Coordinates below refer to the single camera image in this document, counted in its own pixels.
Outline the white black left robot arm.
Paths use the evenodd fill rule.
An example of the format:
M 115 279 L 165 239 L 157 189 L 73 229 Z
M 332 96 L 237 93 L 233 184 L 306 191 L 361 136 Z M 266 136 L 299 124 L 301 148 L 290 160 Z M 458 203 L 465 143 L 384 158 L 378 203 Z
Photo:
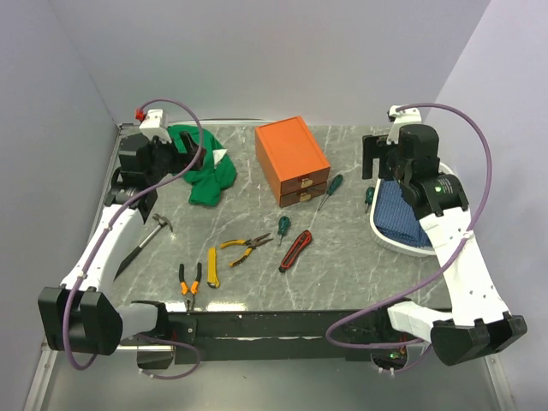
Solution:
M 136 301 L 122 309 L 110 302 L 110 290 L 130 242 L 145 225 L 158 199 L 158 189 L 196 169 L 205 152 L 204 131 L 193 138 L 183 132 L 186 147 L 158 132 L 122 139 L 119 165 L 104 198 L 101 219 L 75 267 L 56 287 L 39 294 L 39 313 L 48 346 L 70 361 L 77 354 L 92 358 L 113 354 L 120 342 L 142 337 L 149 343 L 169 342 L 173 330 L 165 304 Z

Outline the orange drawer box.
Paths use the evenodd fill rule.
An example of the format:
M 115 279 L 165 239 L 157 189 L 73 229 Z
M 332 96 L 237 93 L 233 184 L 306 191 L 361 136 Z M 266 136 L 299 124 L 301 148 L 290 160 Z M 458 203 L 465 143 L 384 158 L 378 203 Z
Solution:
M 301 116 L 258 126 L 255 129 L 255 152 L 270 188 L 274 176 L 299 176 L 331 168 Z M 281 195 L 271 191 L 278 204 Z

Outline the stubby green screwdriver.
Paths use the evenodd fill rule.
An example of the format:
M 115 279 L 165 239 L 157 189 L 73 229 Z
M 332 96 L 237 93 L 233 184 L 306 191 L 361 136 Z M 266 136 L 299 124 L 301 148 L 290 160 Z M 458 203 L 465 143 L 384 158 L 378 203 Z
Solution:
M 365 214 L 367 214 L 371 208 L 371 205 L 374 199 L 374 194 L 375 194 L 375 187 L 369 187 L 366 189 L 365 200 L 364 200 Z
M 291 222 L 287 216 L 282 216 L 278 220 L 278 230 L 277 230 L 277 235 L 279 236 L 278 245 L 281 245 L 283 238 L 286 236 L 289 230 L 290 225 L 291 225 Z

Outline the clear bottom drawer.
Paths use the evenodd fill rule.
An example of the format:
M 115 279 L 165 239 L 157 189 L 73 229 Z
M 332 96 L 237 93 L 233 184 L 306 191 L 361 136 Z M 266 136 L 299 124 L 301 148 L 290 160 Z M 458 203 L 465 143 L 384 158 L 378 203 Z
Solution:
M 320 184 L 302 188 L 291 193 L 283 194 L 279 198 L 278 205 L 284 208 L 301 202 L 307 202 L 323 195 L 326 192 L 326 189 L 327 182 L 322 182 Z

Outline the yellow utility knife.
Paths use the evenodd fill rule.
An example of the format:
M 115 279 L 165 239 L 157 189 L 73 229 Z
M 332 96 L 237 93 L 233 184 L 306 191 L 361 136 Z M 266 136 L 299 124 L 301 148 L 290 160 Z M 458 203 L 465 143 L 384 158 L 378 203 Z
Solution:
M 208 250 L 207 258 L 207 285 L 212 289 L 218 289 L 220 281 L 217 275 L 217 249 L 215 247 Z

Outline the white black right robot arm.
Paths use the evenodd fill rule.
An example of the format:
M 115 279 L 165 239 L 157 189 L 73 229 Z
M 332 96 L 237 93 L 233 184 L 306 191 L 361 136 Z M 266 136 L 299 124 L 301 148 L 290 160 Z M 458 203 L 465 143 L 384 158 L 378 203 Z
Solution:
M 379 179 L 397 182 L 444 268 L 451 303 L 448 313 L 407 299 L 390 303 L 374 322 L 376 334 L 387 342 L 403 332 L 427 341 L 446 366 L 499 353 L 524 336 L 526 320 L 510 312 L 491 280 L 460 180 L 440 169 L 436 130 L 409 124 L 397 141 L 370 135 L 362 144 L 363 178 L 378 160 Z

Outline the clear top drawer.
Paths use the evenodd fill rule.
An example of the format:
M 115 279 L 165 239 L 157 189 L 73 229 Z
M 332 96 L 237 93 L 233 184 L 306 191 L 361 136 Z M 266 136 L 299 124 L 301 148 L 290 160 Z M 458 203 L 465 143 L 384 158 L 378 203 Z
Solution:
M 326 182 L 330 170 L 330 168 L 323 168 L 307 174 L 299 176 L 291 175 L 284 178 L 274 176 L 273 180 L 270 182 L 271 189 L 276 195 L 285 195 L 304 188 L 309 188 Z

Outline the red black utility knife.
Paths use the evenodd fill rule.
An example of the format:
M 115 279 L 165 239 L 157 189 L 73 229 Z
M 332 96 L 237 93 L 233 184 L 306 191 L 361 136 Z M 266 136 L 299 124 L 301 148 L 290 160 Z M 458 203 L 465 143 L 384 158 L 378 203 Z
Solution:
M 285 273 L 290 269 L 295 264 L 295 261 L 298 259 L 301 252 L 312 242 L 312 240 L 313 236 L 309 230 L 302 231 L 285 254 L 278 267 L 278 271 L 280 273 Z

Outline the long green screwdriver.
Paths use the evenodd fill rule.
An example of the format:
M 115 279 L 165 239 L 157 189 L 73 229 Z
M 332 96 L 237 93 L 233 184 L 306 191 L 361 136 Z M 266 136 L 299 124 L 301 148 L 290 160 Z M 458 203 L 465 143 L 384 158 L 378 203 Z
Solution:
M 338 188 L 341 186 L 343 182 L 343 175 L 337 174 L 329 184 L 329 187 L 327 188 L 325 192 L 324 198 L 321 200 L 321 202 L 318 205 L 317 211 L 320 211 L 325 202 L 338 190 Z

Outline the clear drawer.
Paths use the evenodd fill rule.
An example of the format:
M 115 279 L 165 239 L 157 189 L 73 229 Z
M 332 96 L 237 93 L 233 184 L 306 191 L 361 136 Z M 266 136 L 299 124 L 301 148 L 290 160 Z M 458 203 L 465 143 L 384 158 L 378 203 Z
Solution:
M 284 178 L 274 176 L 273 180 L 270 182 L 271 189 L 276 195 L 285 195 L 304 188 L 309 188 L 326 182 L 330 170 L 330 168 L 323 168 L 307 174 L 299 176 L 291 175 Z
M 322 182 L 320 184 L 302 188 L 291 193 L 283 194 L 279 198 L 278 205 L 284 208 L 301 202 L 307 202 L 323 195 L 326 192 L 326 189 L 327 182 Z

